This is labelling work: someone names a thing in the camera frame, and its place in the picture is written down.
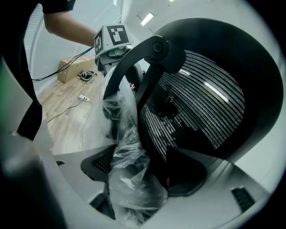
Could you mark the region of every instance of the black sleeve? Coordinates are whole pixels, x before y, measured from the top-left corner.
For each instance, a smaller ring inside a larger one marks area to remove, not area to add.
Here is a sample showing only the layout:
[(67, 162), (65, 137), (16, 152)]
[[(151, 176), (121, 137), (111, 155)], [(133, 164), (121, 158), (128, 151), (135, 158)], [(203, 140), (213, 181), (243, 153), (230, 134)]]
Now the black sleeve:
[(73, 10), (76, 0), (40, 0), (43, 13), (58, 13)]

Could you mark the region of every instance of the wooden floor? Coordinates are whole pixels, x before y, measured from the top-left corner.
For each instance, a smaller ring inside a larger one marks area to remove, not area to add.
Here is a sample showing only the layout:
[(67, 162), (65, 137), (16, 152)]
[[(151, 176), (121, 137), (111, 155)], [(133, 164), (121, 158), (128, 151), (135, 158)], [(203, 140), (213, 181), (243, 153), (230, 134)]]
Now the wooden floor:
[(48, 123), (48, 128), (55, 142), (52, 148), (54, 155), (82, 150), (82, 130), (90, 109), (97, 102), (94, 93), (100, 94), (103, 79), (103, 75), (97, 72), (97, 78), (94, 82), (85, 82), (77, 78), (66, 84), (56, 81), (39, 94), (38, 100), (43, 106), (47, 121), (61, 114), (67, 108), (79, 104), (79, 93), (87, 96), (90, 100), (96, 99), (94, 102), (81, 102), (77, 107), (67, 110)]

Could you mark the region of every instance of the plastic wrap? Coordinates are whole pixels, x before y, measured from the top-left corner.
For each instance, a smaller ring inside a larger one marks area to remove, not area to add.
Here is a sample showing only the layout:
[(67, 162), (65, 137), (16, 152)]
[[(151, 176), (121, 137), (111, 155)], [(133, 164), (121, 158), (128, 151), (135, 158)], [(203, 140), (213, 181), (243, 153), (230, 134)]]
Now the plastic wrap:
[(168, 194), (148, 168), (150, 158), (140, 143), (135, 98), (127, 79), (115, 95), (102, 99), (112, 72), (87, 120), (84, 149), (117, 144), (109, 173), (110, 200), (116, 220), (136, 228), (156, 213)]

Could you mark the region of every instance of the power strip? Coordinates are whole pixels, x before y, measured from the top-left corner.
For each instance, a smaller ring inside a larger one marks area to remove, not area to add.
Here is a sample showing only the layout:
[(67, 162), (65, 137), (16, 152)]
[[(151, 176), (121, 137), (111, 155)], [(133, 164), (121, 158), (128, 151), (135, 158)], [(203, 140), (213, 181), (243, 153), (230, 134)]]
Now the power strip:
[(87, 101), (87, 102), (90, 101), (90, 99), (89, 99), (88, 97), (84, 96), (84, 95), (80, 95), (80, 96), (79, 96), (79, 100), (81, 100), (81, 101)]

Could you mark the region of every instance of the circular bolt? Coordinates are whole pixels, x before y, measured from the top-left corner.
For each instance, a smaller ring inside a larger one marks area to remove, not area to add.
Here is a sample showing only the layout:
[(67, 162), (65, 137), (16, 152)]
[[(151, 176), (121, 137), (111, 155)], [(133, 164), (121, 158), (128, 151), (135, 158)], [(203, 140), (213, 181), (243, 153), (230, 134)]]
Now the circular bolt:
[(163, 47), (162, 47), (162, 44), (159, 43), (159, 42), (155, 42), (153, 44), (153, 51), (156, 52), (156, 53), (159, 53), (163, 50)]

